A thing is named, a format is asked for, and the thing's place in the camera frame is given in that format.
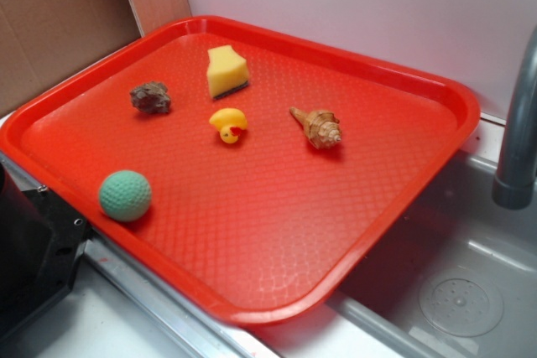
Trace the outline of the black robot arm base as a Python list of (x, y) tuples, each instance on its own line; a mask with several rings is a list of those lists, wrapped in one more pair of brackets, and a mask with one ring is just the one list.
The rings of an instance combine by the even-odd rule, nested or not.
[(1, 341), (73, 289), (90, 230), (53, 190), (21, 190), (1, 167)]

